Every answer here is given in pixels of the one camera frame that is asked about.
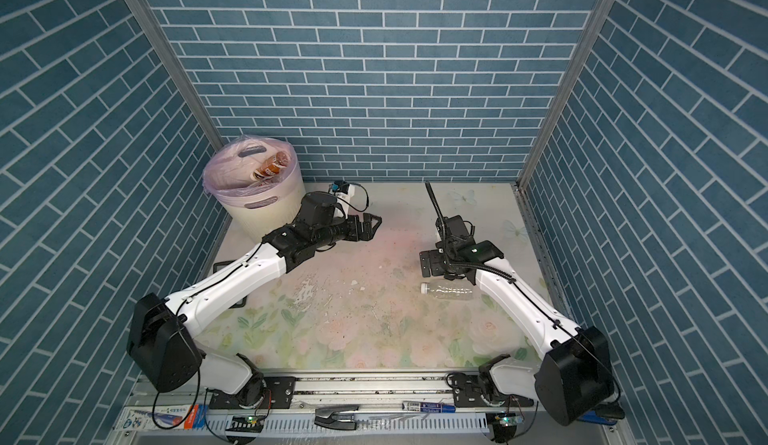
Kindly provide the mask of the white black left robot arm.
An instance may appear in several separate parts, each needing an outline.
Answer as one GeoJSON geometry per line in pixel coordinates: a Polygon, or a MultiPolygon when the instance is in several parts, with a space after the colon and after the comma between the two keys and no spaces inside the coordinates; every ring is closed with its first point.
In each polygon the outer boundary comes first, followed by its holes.
{"type": "Polygon", "coordinates": [[[329,223],[295,222],[210,277],[165,298],[150,293],[135,305],[127,353],[159,393],[198,377],[200,385],[229,395],[257,387],[261,375],[245,358],[229,358],[195,343],[215,319],[242,298],[293,271],[339,241],[367,242],[382,219],[370,213],[329,223]]]}

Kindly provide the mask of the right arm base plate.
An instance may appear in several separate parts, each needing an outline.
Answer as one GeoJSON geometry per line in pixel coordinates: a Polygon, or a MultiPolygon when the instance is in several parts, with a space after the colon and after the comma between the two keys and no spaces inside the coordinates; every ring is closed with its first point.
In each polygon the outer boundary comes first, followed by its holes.
{"type": "Polygon", "coordinates": [[[533,399],[520,395],[505,395],[496,389],[488,375],[450,372],[445,376],[457,408],[531,407],[533,399]]]}

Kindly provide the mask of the brown coffee bottle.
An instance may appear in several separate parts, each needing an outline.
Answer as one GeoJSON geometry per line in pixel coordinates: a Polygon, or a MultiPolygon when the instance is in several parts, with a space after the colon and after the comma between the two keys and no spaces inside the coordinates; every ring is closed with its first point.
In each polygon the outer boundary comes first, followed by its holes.
{"type": "Polygon", "coordinates": [[[279,151],[261,163],[253,172],[255,180],[266,180],[277,177],[291,163],[290,155],[279,151]]]}

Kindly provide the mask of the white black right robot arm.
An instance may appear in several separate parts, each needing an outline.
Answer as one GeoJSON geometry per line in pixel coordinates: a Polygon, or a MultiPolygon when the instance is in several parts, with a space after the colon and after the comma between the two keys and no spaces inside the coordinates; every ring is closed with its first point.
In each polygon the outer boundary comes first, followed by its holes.
{"type": "Polygon", "coordinates": [[[610,346],[596,327],[582,328],[550,305],[513,269],[493,243],[474,239],[460,216],[436,220],[438,242],[420,253],[422,274],[465,279],[489,296],[525,333],[541,358],[525,371],[511,356],[499,356],[481,374],[490,392],[533,394],[547,413],[567,426],[589,412],[621,420],[620,388],[610,363],[610,346]]]}

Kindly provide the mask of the clear bottle white cap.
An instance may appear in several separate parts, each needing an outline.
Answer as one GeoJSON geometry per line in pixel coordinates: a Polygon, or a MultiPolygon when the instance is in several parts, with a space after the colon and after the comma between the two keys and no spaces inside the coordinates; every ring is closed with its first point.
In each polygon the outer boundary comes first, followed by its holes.
{"type": "Polygon", "coordinates": [[[474,294],[472,285],[449,282],[422,282],[420,292],[422,295],[440,300],[471,300],[474,294]]]}

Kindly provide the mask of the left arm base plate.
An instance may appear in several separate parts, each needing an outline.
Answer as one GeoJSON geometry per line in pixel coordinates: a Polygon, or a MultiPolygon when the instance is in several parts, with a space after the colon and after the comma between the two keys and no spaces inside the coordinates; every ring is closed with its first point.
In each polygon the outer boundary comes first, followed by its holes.
{"type": "Polygon", "coordinates": [[[213,410],[288,409],[293,400],[296,382],[297,379],[293,376],[251,379],[234,395],[214,390],[209,407],[213,410]]]}

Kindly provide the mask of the cream bin with pink liner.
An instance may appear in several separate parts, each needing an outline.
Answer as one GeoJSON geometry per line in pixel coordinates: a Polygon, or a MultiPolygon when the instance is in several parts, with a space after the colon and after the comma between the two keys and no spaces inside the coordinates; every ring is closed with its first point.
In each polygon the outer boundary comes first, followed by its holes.
{"type": "Polygon", "coordinates": [[[305,186],[297,154],[287,142],[241,136],[219,150],[203,170],[203,187],[254,242],[290,223],[297,215],[305,186]],[[255,169],[279,151],[291,163],[279,176],[255,180],[255,169]]]}

